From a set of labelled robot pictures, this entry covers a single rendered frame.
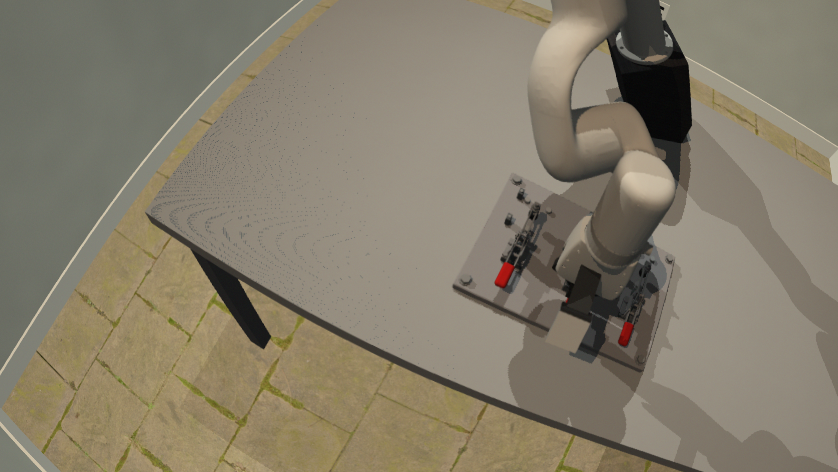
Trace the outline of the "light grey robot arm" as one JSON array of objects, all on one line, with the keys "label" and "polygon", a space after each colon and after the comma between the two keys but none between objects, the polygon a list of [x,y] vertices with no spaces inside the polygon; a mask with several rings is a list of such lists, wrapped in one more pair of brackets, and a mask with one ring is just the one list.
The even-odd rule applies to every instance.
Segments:
[{"label": "light grey robot arm", "polygon": [[[664,31],[659,0],[551,4],[552,20],[535,51],[527,85],[536,149],[546,171],[561,182],[613,173],[586,237],[599,260],[625,266],[639,254],[650,256],[653,246],[647,241],[674,201],[675,180],[635,107],[612,102],[572,110],[572,87],[587,56],[622,26],[617,49],[637,64],[664,62],[673,42]],[[545,342],[576,353],[592,321],[589,311],[601,275],[581,264]]]}]

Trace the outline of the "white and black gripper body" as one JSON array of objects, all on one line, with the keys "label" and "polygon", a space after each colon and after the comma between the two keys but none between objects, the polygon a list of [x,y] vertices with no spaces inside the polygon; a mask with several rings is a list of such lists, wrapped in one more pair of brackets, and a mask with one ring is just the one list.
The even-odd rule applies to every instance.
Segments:
[{"label": "white and black gripper body", "polygon": [[631,263],[621,267],[610,266],[599,260],[591,251],[586,237],[586,225],[588,225],[591,216],[592,213],[587,214],[571,232],[557,262],[556,272],[559,276],[574,284],[582,264],[602,274],[595,294],[608,300],[614,300],[620,296],[628,284],[641,254]]}]

